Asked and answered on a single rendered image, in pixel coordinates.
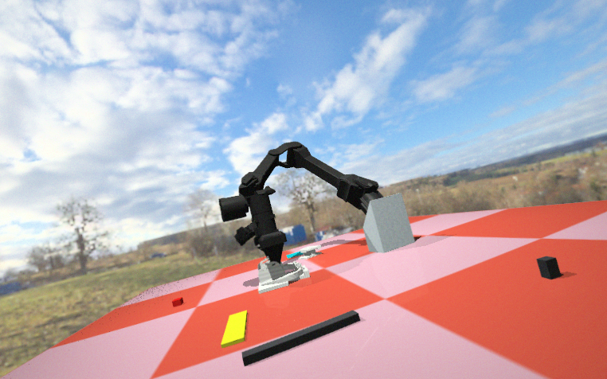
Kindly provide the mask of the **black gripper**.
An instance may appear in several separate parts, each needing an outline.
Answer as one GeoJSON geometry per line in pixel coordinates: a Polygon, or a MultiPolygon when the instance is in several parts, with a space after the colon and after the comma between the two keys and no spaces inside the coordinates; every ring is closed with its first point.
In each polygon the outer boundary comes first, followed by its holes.
{"type": "Polygon", "coordinates": [[[275,214],[272,211],[252,215],[252,219],[256,222],[261,234],[261,236],[255,237],[253,240],[255,246],[260,245],[257,248],[264,252],[270,262],[280,264],[284,242],[287,239],[285,233],[276,228],[274,218],[275,214]]]}

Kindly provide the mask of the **yellow flat block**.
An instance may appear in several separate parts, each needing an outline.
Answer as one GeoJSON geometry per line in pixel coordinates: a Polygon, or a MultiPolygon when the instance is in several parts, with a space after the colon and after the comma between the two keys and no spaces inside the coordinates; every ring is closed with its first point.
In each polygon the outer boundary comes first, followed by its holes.
{"type": "Polygon", "coordinates": [[[242,311],[229,316],[221,347],[233,346],[245,341],[245,328],[247,320],[247,311],[242,311]]]}

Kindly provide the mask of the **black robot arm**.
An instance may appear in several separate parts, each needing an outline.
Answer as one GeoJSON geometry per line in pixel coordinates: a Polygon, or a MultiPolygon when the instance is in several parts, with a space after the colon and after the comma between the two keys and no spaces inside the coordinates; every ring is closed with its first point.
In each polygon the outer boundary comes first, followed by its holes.
{"type": "MultiPolygon", "coordinates": [[[[249,208],[251,216],[272,211],[269,195],[276,191],[269,186],[264,188],[264,184],[276,166],[304,168],[312,172],[325,182],[333,185],[338,190],[336,194],[338,197],[351,203],[357,209],[361,209],[365,214],[367,214],[370,201],[383,198],[383,195],[378,191],[378,182],[356,174],[343,174],[311,156],[309,150],[302,143],[289,142],[283,143],[276,149],[269,150],[259,166],[253,172],[248,172],[241,178],[238,196],[219,199],[221,217],[224,222],[246,217],[249,208]],[[279,161],[280,155],[286,150],[286,162],[279,161]]],[[[251,221],[251,224],[245,228],[240,227],[236,231],[237,234],[234,238],[240,246],[255,235],[256,237],[261,236],[256,222],[252,218],[251,221]]]]}

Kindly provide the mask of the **dark grey long flat bar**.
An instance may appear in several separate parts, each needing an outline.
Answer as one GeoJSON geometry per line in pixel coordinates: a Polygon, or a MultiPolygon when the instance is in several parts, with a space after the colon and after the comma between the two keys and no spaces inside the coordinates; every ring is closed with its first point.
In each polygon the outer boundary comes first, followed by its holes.
{"type": "Polygon", "coordinates": [[[270,341],[250,350],[243,351],[242,359],[244,366],[256,363],[272,355],[283,353],[285,350],[289,350],[305,342],[313,341],[358,321],[360,321],[358,313],[353,310],[348,311],[327,321],[283,336],[275,341],[270,341]]]}

